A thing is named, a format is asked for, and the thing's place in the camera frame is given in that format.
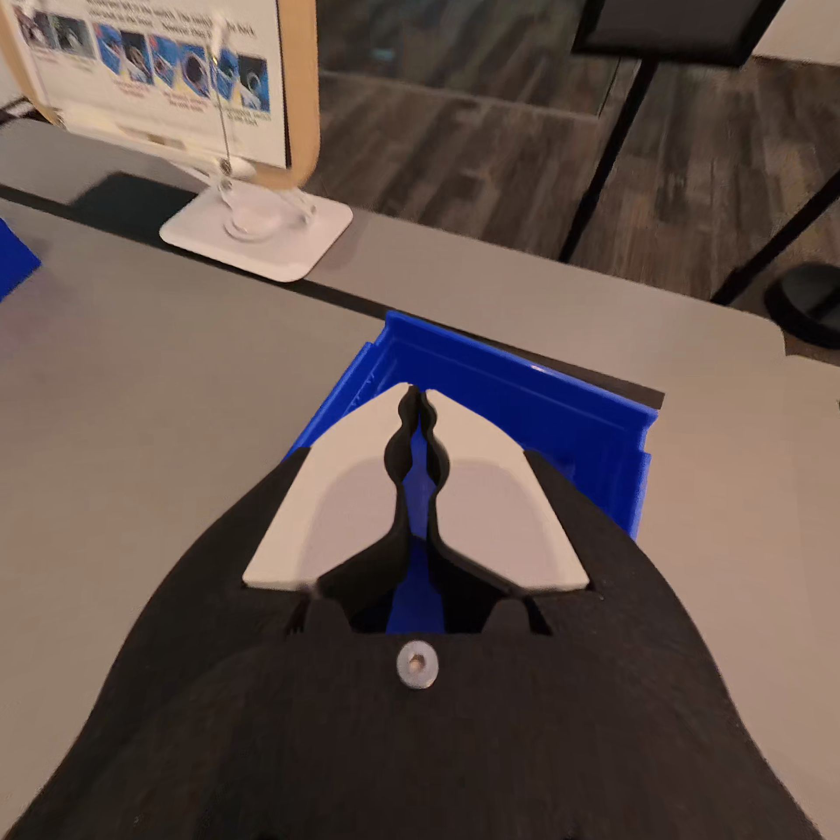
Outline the dark flat monitor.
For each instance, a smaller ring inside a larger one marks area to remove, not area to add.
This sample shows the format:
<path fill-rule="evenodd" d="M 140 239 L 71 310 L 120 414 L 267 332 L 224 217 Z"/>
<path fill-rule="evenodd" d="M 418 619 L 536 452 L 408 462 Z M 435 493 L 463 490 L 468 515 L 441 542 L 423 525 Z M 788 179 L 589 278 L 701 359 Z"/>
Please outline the dark flat monitor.
<path fill-rule="evenodd" d="M 782 1 L 584 3 L 572 54 L 632 59 L 638 61 L 638 67 L 573 215 L 558 261 L 571 261 L 659 65 L 740 68 L 782 5 Z"/>

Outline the dark rectangular table panel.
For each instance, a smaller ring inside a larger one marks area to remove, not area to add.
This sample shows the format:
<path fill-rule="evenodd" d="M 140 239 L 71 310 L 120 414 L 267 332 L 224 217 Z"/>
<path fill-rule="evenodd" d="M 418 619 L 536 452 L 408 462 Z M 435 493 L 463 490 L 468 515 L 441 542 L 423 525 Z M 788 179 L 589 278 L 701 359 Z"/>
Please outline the dark rectangular table panel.
<path fill-rule="evenodd" d="M 80 224 L 158 249 L 161 227 L 197 193 L 127 173 L 113 173 L 68 204 Z"/>

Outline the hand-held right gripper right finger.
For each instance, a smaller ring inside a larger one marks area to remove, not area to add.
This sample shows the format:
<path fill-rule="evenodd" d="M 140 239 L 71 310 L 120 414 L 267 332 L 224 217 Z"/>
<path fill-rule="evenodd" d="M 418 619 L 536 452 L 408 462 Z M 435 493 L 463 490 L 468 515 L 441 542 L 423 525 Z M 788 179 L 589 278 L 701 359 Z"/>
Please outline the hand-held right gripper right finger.
<path fill-rule="evenodd" d="M 501 592 L 582 591 L 590 577 L 522 446 L 446 394 L 423 394 L 435 489 L 427 542 Z"/>

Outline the blue plastic bin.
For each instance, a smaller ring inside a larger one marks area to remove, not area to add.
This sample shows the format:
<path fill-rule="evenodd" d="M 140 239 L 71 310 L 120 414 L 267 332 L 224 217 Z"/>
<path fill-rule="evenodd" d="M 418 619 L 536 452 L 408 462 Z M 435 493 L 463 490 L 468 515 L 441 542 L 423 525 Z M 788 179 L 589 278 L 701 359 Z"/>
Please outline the blue plastic bin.
<path fill-rule="evenodd" d="M 558 363 L 527 358 L 523 350 L 442 329 L 390 312 L 376 340 L 367 343 L 308 421 L 292 449 L 310 446 L 344 415 L 399 382 L 436 389 L 483 416 L 524 450 L 536 452 L 635 539 L 644 504 L 653 407 L 568 375 Z M 411 442 L 413 467 L 405 478 L 414 535 L 399 585 L 350 619 L 354 631 L 468 633 L 480 629 L 503 596 L 474 571 L 455 571 L 427 535 L 433 474 L 422 429 Z"/>
<path fill-rule="evenodd" d="M 1 219 L 1 301 L 41 267 L 41 260 Z"/>

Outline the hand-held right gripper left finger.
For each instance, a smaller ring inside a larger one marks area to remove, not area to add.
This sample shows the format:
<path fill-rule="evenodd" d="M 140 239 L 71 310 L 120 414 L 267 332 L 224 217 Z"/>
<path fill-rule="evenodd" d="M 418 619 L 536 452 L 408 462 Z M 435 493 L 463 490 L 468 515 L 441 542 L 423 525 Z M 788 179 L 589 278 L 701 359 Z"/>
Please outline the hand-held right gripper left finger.
<path fill-rule="evenodd" d="M 349 594 L 388 592 L 405 574 L 403 481 L 413 464 L 418 390 L 393 385 L 343 416 L 309 447 L 244 572 L 248 588 Z"/>

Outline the white stand base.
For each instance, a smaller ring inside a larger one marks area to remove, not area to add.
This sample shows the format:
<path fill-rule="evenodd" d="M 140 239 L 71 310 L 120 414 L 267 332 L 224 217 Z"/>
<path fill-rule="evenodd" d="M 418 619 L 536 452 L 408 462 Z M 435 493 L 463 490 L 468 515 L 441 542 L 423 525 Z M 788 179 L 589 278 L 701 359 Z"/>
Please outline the white stand base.
<path fill-rule="evenodd" d="M 354 218 L 297 188 L 225 181 L 209 186 L 160 230 L 167 244 L 280 284 L 303 279 Z"/>

